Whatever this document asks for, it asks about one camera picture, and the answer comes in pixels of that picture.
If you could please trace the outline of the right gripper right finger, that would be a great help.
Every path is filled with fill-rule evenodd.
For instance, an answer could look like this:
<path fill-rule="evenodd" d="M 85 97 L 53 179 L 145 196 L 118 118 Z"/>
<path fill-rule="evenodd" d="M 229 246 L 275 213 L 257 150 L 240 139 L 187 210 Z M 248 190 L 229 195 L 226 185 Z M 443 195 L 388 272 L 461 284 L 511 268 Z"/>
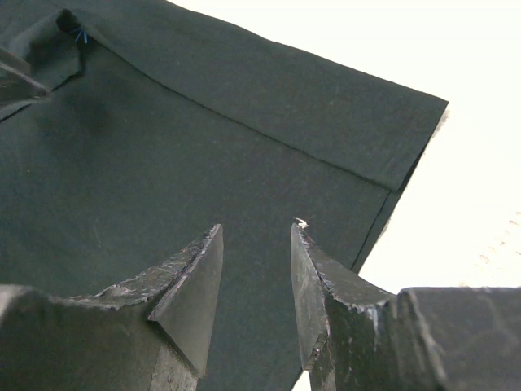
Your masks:
<path fill-rule="evenodd" d="M 291 228 L 301 365 L 314 390 L 517 390 L 517 288 L 392 294 Z"/>

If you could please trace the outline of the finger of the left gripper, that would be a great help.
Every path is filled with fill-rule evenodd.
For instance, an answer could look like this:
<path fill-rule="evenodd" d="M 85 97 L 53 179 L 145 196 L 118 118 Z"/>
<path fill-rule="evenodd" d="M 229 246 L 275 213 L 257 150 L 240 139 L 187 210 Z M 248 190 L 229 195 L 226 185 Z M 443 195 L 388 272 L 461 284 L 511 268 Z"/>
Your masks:
<path fill-rule="evenodd" d="M 1 118 L 50 99 L 51 88 L 34 76 L 45 63 L 46 57 L 41 50 L 30 49 L 19 57 L 1 49 Z"/>

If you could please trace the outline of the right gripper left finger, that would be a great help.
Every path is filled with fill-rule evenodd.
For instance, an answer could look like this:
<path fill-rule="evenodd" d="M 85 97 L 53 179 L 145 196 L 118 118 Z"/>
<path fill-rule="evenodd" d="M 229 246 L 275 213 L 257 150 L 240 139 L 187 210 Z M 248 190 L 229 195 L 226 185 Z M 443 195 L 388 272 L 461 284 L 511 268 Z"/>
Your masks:
<path fill-rule="evenodd" d="M 4 390 L 194 390 L 223 265 L 215 225 L 169 260 L 96 295 L 1 287 Z"/>

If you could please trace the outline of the black t shirt blue logo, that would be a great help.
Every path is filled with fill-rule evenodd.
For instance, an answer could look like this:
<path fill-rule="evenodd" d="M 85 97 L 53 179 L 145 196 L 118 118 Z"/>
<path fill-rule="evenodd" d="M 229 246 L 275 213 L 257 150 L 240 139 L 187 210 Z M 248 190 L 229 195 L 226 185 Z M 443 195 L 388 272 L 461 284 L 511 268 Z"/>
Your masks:
<path fill-rule="evenodd" d="M 1 115 L 1 281 L 94 294 L 215 224 L 202 390 L 300 374 L 291 225 L 361 266 L 447 102 L 166 1 L 4 1 L 50 100 Z"/>

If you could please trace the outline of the white plastic basket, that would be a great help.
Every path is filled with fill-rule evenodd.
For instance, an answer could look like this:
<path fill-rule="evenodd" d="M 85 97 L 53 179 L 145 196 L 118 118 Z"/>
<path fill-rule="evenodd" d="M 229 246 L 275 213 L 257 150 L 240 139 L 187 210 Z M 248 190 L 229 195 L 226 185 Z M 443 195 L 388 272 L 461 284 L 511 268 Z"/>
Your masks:
<path fill-rule="evenodd" d="M 493 237 L 473 261 L 459 287 L 520 287 L 520 211 Z"/>

